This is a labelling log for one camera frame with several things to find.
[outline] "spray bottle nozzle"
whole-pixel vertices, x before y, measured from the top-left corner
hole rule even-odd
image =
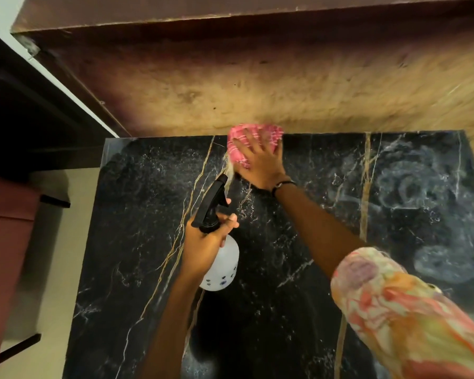
[[[218,205],[228,207],[225,196],[225,184],[228,177],[221,174],[212,183],[211,187],[205,194],[200,203],[199,209],[196,211],[195,218],[191,225],[198,227],[200,231],[209,234],[220,227],[219,218],[216,215],[216,208]]]

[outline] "black furniture leg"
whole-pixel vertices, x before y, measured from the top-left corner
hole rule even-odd
[[[8,358],[13,357],[14,355],[19,354],[21,351],[26,350],[28,347],[33,346],[35,343],[38,343],[40,340],[41,334],[32,335],[30,338],[25,339],[22,342],[8,348],[5,351],[0,353],[0,363],[4,362]]]
[[[70,202],[59,200],[58,198],[53,198],[45,194],[40,196],[40,202],[49,203],[50,205],[63,207],[65,209],[70,208]]]

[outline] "person's left hand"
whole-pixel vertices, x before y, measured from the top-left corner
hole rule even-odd
[[[223,247],[226,236],[234,228],[239,227],[235,214],[225,215],[217,213],[221,226],[216,231],[204,234],[200,229],[191,225],[194,217],[186,224],[184,233],[184,250],[182,253],[182,263],[180,276],[194,279],[200,284],[204,275],[211,268],[218,250]]]

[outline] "floral sleeve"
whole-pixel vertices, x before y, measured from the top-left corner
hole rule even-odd
[[[474,379],[474,322],[384,253],[355,250],[331,287],[349,325],[394,378]]]

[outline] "black bracelet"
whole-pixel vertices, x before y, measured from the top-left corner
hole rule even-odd
[[[293,181],[283,181],[283,182],[280,182],[280,183],[276,184],[276,186],[274,186],[274,187],[272,188],[272,191],[270,192],[270,193],[272,194],[272,197],[275,198],[275,192],[276,192],[281,186],[283,186],[283,185],[285,185],[285,184],[288,184],[288,183],[291,183],[291,184],[297,186],[297,184],[294,183]]]

